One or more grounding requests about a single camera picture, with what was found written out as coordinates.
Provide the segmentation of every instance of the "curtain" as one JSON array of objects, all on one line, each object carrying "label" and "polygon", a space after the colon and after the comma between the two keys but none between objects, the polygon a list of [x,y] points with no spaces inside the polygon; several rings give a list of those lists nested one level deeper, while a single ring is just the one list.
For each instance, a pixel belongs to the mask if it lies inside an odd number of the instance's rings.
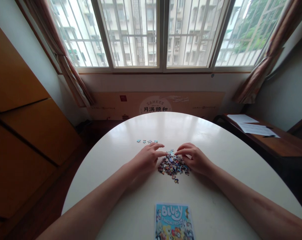
[{"label": "curtain", "polygon": [[79,107],[93,105],[93,98],[67,56],[67,52],[55,27],[47,0],[24,0],[24,2],[55,55],[77,105]]},{"label": "curtain", "polygon": [[277,25],[270,39],[265,57],[251,72],[246,81],[239,87],[233,97],[236,103],[252,104],[265,80],[274,67],[281,49],[302,20],[302,1],[291,0],[284,16]]}]

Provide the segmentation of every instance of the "wardrobe door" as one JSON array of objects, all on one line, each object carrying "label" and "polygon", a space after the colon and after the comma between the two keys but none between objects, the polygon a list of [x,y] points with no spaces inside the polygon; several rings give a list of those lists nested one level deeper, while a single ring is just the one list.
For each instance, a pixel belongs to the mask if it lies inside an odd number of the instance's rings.
[{"label": "wardrobe door", "polygon": [[49,97],[0,28],[0,112]]},{"label": "wardrobe door", "polygon": [[55,170],[0,125],[0,217],[12,217]]},{"label": "wardrobe door", "polygon": [[2,113],[0,120],[58,165],[82,142],[52,99]]}]

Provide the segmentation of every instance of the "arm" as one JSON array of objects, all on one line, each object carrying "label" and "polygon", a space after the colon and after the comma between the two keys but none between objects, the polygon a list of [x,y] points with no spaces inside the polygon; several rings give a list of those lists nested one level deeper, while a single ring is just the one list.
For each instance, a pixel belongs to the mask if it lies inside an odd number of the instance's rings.
[{"label": "arm", "polygon": [[167,155],[156,151],[160,147],[164,145],[151,143],[145,146],[131,161],[52,223],[37,239],[95,239],[129,184],[138,174],[154,170],[157,158]]},{"label": "arm", "polygon": [[302,219],[214,165],[195,145],[181,145],[175,155],[179,154],[191,169],[221,189],[262,239],[302,239]]}]

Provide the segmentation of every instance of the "white oval table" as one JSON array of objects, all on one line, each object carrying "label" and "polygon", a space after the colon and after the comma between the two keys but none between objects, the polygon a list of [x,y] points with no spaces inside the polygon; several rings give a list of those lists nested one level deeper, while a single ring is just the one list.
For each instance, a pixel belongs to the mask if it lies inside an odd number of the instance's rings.
[{"label": "white oval table", "polygon": [[[129,119],[109,131],[87,154],[74,176],[62,213],[158,140],[164,151],[191,142],[216,165],[302,219],[302,207],[276,172],[242,140],[204,119],[159,112]],[[154,239],[156,202],[190,207],[197,239],[259,239],[241,214],[205,177],[178,175],[179,184],[154,171],[120,199],[97,239]]]}]

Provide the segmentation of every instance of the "sheet of paper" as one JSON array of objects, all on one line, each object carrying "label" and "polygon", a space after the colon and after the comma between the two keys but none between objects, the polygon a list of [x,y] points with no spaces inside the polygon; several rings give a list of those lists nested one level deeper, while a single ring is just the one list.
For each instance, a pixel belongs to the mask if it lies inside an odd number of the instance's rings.
[{"label": "sheet of paper", "polygon": [[245,115],[245,114],[228,114],[228,117],[232,119],[236,123],[252,123],[252,122],[258,122],[255,119]]},{"label": "sheet of paper", "polygon": [[267,128],[266,126],[247,123],[238,123],[238,125],[245,133],[258,134],[263,136],[275,135],[275,137],[279,138],[276,133],[274,133],[271,129]]}]

